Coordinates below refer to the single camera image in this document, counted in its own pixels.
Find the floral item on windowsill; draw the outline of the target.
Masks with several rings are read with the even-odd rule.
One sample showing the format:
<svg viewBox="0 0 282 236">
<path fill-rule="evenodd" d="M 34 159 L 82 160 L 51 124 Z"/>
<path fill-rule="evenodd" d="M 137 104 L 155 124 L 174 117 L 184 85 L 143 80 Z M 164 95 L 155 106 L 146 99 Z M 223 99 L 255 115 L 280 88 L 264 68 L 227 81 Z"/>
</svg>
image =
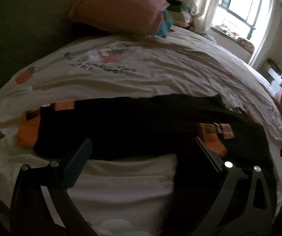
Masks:
<svg viewBox="0 0 282 236">
<path fill-rule="evenodd" d="M 237 43 L 238 43 L 238 45 L 240 45 L 242 48 L 244 48 L 245 50 L 247 50 L 251 54 L 255 50 L 255 46 L 250 41 L 248 41 L 248 40 L 246 40 L 242 37 L 237 38 Z"/>
</svg>

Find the white curtain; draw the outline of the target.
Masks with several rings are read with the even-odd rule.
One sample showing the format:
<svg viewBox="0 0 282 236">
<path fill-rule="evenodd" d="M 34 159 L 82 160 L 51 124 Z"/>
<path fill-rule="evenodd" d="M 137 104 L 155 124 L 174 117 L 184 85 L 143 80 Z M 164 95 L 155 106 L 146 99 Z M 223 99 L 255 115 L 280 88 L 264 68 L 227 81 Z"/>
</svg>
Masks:
<svg viewBox="0 0 282 236">
<path fill-rule="evenodd" d="M 206 33 L 212 24 L 219 0 L 194 0 L 196 12 L 194 14 L 194 32 Z"/>
</svg>

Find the black garment with orange patches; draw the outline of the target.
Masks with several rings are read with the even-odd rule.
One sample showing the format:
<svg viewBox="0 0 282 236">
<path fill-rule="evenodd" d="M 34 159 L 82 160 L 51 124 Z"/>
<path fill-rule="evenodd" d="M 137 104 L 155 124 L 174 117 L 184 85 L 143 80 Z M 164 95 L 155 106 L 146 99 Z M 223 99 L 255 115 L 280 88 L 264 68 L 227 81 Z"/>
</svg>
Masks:
<svg viewBox="0 0 282 236">
<path fill-rule="evenodd" d="M 160 235 L 195 235 L 213 203 L 203 184 L 210 182 L 202 171 L 208 163 L 196 138 L 238 168 L 259 166 L 275 214 L 276 179 L 265 131 L 241 109 L 227 108 L 219 95 L 52 103 L 27 111 L 24 117 L 19 144 L 32 147 L 49 163 L 72 155 L 86 140 L 92 143 L 88 161 L 148 161 L 175 155 L 173 190 L 159 218 Z"/>
</svg>

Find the pile of folded clothes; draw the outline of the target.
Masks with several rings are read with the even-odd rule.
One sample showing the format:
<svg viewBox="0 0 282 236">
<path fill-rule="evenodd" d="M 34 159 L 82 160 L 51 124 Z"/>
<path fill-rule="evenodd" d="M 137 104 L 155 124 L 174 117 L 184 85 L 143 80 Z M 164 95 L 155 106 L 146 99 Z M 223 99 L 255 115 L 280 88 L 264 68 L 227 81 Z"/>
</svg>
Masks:
<svg viewBox="0 0 282 236">
<path fill-rule="evenodd" d="M 192 12 L 186 3 L 179 0 L 166 0 L 169 3 L 167 10 L 174 19 L 174 25 L 182 28 L 194 28 Z"/>
</svg>

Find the white strawberry print bedsheet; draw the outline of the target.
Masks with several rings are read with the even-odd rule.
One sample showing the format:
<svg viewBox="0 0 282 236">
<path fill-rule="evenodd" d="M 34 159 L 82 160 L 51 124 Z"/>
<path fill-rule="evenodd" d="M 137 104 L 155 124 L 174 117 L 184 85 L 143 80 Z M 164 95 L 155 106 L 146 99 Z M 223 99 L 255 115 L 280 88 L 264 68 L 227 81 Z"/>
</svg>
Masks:
<svg viewBox="0 0 282 236">
<path fill-rule="evenodd" d="M 282 117 L 266 80 L 242 60 L 197 34 L 173 27 L 165 38 L 113 35 L 78 41 L 32 63 L 0 89 L 0 214 L 8 222 L 24 164 L 45 167 L 17 133 L 27 111 L 89 99 L 221 96 L 265 131 L 282 208 Z M 173 190 L 175 155 L 148 161 L 89 160 L 68 194 L 97 235 L 160 235 L 159 218 Z"/>
</svg>

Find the pink pillow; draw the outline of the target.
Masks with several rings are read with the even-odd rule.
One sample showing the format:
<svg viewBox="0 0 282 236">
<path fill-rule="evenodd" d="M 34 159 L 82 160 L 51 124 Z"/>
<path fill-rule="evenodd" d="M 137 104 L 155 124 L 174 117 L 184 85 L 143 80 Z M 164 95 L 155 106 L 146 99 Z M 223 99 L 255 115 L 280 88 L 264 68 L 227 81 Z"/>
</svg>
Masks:
<svg viewBox="0 0 282 236">
<path fill-rule="evenodd" d="M 166 0 L 78 0 L 68 19 L 113 33 L 155 35 L 168 6 Z"/>
</svg>

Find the blue striped folded cloth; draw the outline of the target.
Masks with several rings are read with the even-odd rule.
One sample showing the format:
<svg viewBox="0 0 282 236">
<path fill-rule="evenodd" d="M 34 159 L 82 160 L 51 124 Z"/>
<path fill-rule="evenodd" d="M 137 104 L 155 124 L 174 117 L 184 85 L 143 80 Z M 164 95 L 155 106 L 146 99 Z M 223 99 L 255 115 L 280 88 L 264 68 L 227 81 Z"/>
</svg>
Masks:
<svg viewBox="0 0 282 236">
<path fill-rule="evenodd" d="M 163 21 L 160 24 L 160 27 L 158 28 L 157 32 L 155 33 L 156 36 L 165 38 L 169 32 L 169 29 L 174 24 L 173 16 L 170 14 L 168 10 L 162 11 L 163 15 Z"/>
</svg>

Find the window with dark frame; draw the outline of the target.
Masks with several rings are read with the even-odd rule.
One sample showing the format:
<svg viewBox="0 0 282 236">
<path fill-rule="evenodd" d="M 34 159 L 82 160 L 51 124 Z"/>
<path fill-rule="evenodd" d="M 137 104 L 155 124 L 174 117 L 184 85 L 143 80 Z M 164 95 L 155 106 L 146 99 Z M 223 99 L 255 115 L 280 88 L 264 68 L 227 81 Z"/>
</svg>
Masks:
<svg viewBox="0 0 282 236">
<path fill-rule="evenodd" d="M 231 36 L 257 42 L 268 20 L 270 0 L 219 0 L 212 27 Z"/>
</svg>

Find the grey headboard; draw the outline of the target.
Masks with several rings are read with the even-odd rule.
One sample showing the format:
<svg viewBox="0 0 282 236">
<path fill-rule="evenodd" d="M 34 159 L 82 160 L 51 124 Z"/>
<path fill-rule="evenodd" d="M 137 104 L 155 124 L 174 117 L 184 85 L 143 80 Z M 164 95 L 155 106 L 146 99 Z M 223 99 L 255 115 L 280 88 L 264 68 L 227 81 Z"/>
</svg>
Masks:
<svg viewBox="0 0 282 236">
<path fill-rule="evenodd" d="M 97 29 L 67 16 L 78 0 L 0 0 L 0 89 L 36 60 Z"/>
</svg>

